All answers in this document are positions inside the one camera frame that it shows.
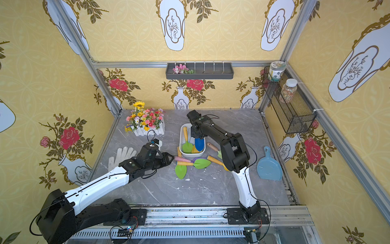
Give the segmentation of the blue trowel pale wooden handle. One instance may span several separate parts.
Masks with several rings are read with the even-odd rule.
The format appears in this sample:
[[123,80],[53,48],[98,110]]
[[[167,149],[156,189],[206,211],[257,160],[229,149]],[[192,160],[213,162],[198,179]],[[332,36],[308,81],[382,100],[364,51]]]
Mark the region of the blue trowel pale wooden handle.
[[195,138],[195,147],[198,152],[202,152],[205,147],[205,138]]

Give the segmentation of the green pointed trowel yellow handle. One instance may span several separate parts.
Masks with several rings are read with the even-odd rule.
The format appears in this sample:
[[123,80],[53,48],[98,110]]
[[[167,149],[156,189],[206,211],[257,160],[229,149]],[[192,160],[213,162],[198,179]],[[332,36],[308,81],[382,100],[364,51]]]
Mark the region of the green pointed trowel yellow handle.
[[189,142],[187,127],[183,127],[184,144],[182,145],[182,151],[186,154],[192,153],[193,144]]

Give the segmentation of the yellow plastic scoop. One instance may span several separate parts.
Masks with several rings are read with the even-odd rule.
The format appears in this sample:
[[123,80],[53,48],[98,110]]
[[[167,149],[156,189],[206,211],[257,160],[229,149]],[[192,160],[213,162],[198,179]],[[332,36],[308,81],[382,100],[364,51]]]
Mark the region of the yellow plastic scoop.
[[196,146],[195,145],[193,145],[193,148],[192,148],[192,153],[193,154],[198,154],[200,151],[199,150],[197,150],[197,148],[196,148]]

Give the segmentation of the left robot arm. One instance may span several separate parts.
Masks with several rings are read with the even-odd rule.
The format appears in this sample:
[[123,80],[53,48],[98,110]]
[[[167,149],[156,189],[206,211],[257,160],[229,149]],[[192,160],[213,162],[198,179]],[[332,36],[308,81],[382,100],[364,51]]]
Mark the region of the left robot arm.
[[148,142],[141,151],[119,163],[107,174],[76,189],[57,189],[46,198],[33,222],[49,244],[63,244],[77,232],[104,222],[130,221],[131,207],[121,198],[104,205],[95,201],[146,175],[149,170],[169,166],[174,156],[161,152],[159,146]]

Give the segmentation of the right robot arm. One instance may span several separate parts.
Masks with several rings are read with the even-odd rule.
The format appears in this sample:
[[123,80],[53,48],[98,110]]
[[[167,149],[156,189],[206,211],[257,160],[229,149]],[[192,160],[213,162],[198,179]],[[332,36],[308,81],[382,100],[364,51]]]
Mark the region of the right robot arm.
[[270,224],[270,210],[261,207],[261,200],[254,193],[249,175],[249,160],[246,143],[241,134],[233,134],[214,123],[212,118],[201,115],[196,110],[187,114],[191,126],[191,136],[194,138],[210,137],[219,143],[222,161],[232,172],[239,192],[239,205],[243,219],[247,223],[261,222]]

